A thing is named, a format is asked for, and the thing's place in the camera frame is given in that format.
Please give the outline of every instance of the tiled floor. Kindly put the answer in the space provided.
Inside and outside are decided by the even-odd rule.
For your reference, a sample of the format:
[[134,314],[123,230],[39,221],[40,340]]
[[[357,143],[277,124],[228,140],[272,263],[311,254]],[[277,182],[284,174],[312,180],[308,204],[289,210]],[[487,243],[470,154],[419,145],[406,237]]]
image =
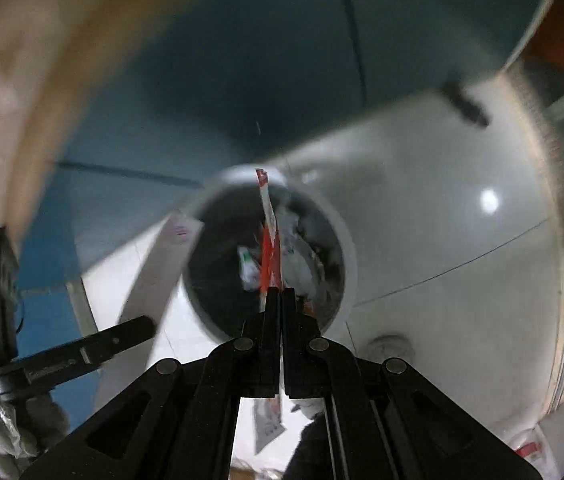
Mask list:
[[[355,243],[357,300],[337,338],[360,350],[407,336],[415,367],[505,441],[540,416],[560,293],[548,198],[506,92],[497,78],[472,89],[491,117],[484,130],[430,92],[272,162],[319,190]],[[155,233],[84,277],[98,327],[115,321]],[[213,346],[174,294],[153,357],[185,362]]]

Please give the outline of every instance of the metal screw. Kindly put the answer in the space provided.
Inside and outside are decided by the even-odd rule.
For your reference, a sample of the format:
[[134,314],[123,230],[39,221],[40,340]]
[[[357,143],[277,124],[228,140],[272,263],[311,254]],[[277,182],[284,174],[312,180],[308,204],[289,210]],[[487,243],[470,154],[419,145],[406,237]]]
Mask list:
[[390,373],[396,375],[404,373],[408,368],[406,363],[402,361],[402,359],[400,359],[399,357],[392,357],[385,363],[384,366],[388,371],[390,371]]
[[316,337],[315,339],[311,339],[309,346],[311,347],[311,350],[324,352],[329,347],[329,342],[323,337]]
[[233,342],[236,350],[246,351],[253,348],[253,340],[250,337],[240,337]]
[[177,370],[177,361],[174,359],[162,359],[158,362],[156,370],[158,374],[171,375],[171,373]]

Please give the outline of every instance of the white floor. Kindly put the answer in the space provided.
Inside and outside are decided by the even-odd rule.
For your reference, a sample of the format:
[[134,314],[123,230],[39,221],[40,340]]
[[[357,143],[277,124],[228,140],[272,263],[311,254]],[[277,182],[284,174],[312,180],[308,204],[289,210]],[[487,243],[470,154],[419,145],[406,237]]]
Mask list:
[[[560,293],[548,197],[507,92],[501,79],[473,88],[491,116],[484,130],[431,92],[274,161],[319,190],[353,237],[357,300],[336,338],[359,350],[405,335],[415,367],[505,442],[542,415]],[[156,230],[84,276],[100,329],[116,322]],[[175,294],[153,360],[187,362],[214,346]],[[238,430],[237,456],[283,468],[307,422],[298,417],[265,456],[243,456],[252,428]]]

